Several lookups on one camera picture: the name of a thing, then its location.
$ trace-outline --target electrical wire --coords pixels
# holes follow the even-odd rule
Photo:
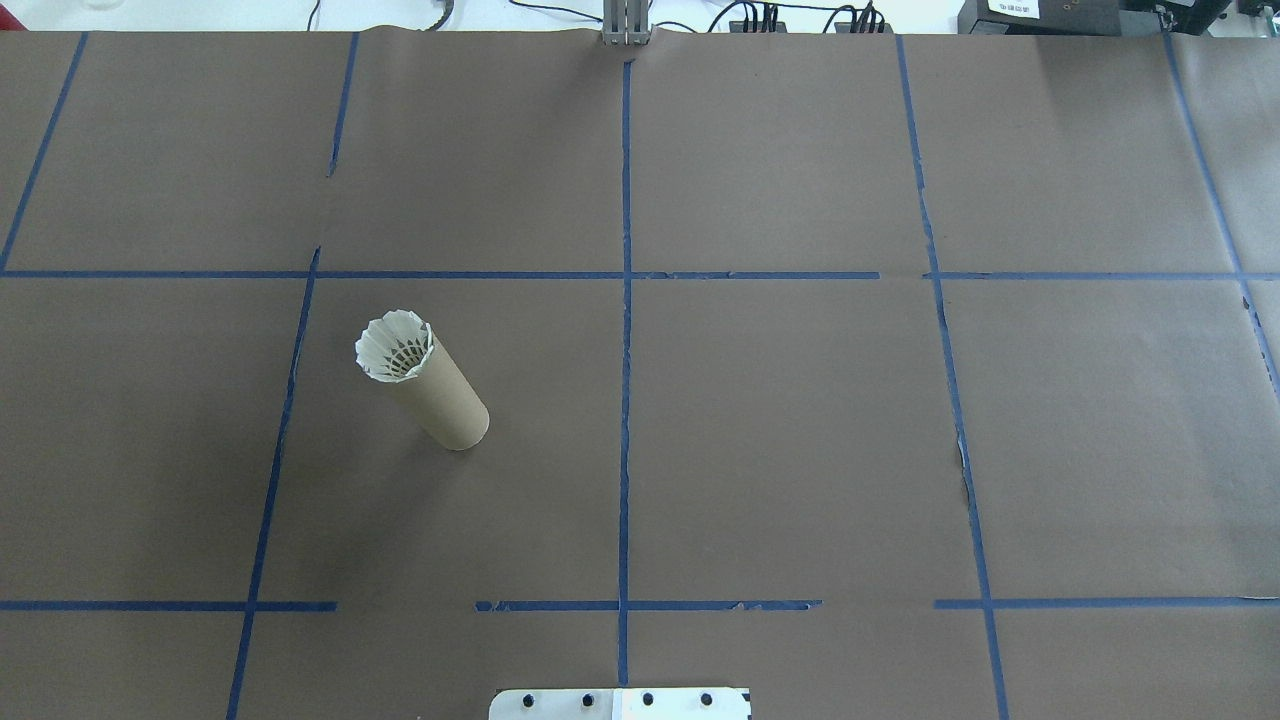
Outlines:
[[[453,14],[453,0],[444,0],[444,12],[440,13],[440,19],[435,20],[435,24],[426,28],[425,32],[433,32],[440,29],[440,26],[449,22],[449,17]]]
[[[829,18],[827,18],[827,24],[822,26],[822,32],[826,33],[828,29],[831,29],[831,23],[836,22],[836,15],[845,12],[847,12],[850,15],[849,17],[850,23],[858,22],[858,8],[854,8],[852,5],[841,5],[836,8],[835,12],[831,13]]]
[[[571,15],[577,15],[582,19],[588,19],[596,23],[603,23],[604,18],[598,18],[595,15],[589,15],[586,13],[573,10],[571,8],[557,8],[556,5],[534,5],[532,3],[521,3],[520,0],[507,0],[507,3],[516,5],[517,8],[529,8],[530,10],[553,10],[557,13],[568,13]]]
[[[773,3],[764,4],[763,32],[778,32],[778,6]]]
[[[316,4],[311,6],[311,14],[307,15],[307,32],[311,32],[311,24],[315,23],[316,13],[320,12],[320,3],[321,0],[316,0]],[[454,0],[444,0],[444,12],[440,13],[440,19],[435,20],[435,24],[431,27],[424,29],[426,32],[440,29],[444,23],[449,22],[449,17],[453,15],[453,3]],[[320,29],[319,24],[316,24],[316,29]]]
[[[742,5],[745,8],[742,10],[742,27],[744,28],[746,27],[748,10],[750,10],[751,24],[753,26],[755,26],[755,24],[758,24],[760,22],[760,15],[756,14],[755,3],[749,3],[748,0],[733,0],[728,5],[724,5],[723,9],[721,9],[719,14],[716,15],[716,19],[712,20],[710,27],[707,28],[707,32],[716,32],[716,26],[718,26],[719,22],[722,19],[724,19],[724,15],[727,15],[730,10],[732,10],[733,8],[736,8],[739,5]]]
[[[662,27],[662,26],[682,27],[682,28],[687,29],[689,32],[692,32],[692,33],[698,32],[696,29],[686,26],[685,23],[677,23],[676,20],[662,20],[660,23],[654,23],[653,24],[653,27]]]
[[[863,8],[863,17],[860,20],[858,20],[858,29],[854,32],[861,32],[861,33],[884,32],[884,15],[876,9],[874,0],[867,0],[867,6]]]

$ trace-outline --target shuttlecock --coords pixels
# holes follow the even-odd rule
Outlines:
[[[444,447],[466,450],[489,430],[489,410],[416,313],[370,320],[356,341],[356,364]]]

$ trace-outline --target table surface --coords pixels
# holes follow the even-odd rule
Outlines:
[[[1277,60],[4,33],[4,714],[1274,717]]]

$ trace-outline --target black cable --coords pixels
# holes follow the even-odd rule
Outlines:
[[[692,32],[692,33],[698,32],[696,29],[686,26],[685,23],[677,23],[676,20],[662,20],[660,23],[654,23],[653,27],[662,27],[662,26],[676,26],[676,27],[682,27],[682,28],[685,28],[685,29],[687,29],[689,32]]]
[[[588,19],[588,20],[591,20],[591,22],[596,22],[596,23],[603,23],[604,22],[604,18],[598,18],[595,15],[589,15],[586,13],[582,13],[582,12],[579,12],[579,10],[573,10],[573,9],[570,9],[570,8],[557,8],[556,5],[534,5],[532,3],[521,3],[520,0],[507,0],[507,3],[511,3],[512,5],[516,5],[518,8],[529,8],[530,10],[554,10],[557,13],[568,13],[571,15],[577,15],[580,18],[584,18],[584,19]]]
[[[756,10],[755,10],[755,4],[754,3],[749,3],[748,0],[733,0],[728,5],[724,5],[723,9],[721,9],[719,14],[716,15],[716,19],[712,20],[710,27],[707,28],[707,32],[716,32],[716,26],[719,24],[719,22],[724,18],[724,15],[728,14],[728,12],[732,10],[737,5],[742,5],[742,6],[748,8],[748,9],[750,9],[751,17],[755,18],[755,19],[753,19],[753,23],[759,20],[759,15],[755,14]],[[742,10],[742,23],[744,23],[742,27],[745,28],[746,27],[746,10]]]
[[[435,20],[435,24],[433,24],[431,27],[426,28],[426,31],[424,31],[424,32],[431,32],[431,31],[440,29],[440,26],[443,26],[444,23],[449,22],[449,15],[452,15],[452,14],[453,14],[453,0],[444,0],[444,12],[440,13],[440,19]]]
[[[771,4],[772,5],[777,5],[778,8],[791,8],[794,10],[827,10],[827,12],[831,12],[831,10],[838,10],[840,9],[840,8],[832,8],[829,5],[826,5],[826,6],[824,5],[797,5],[795,3],[771,3]]]
[[[858,19],[858,28],[850,28],[852,32],[870,32],[876,26],[876,3],[874,0],[867,0],[867,6],[863,8],[863,15]]]
[[[835,12],[831,13],[829,18],[827,18],[827,24],[822,26],[822,32],[826,33],[828,29],[831,29],[831,24],[836,22],[836,15],[845,12],[847,12],[851,15],[849,18],[850,23],[858,20],[858,8],[854,8],[852,5],[841,5],[836,8]]]

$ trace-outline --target white label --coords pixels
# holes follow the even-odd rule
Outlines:
[[[1039,0],[987,0],[992,13],[1039,19]]]

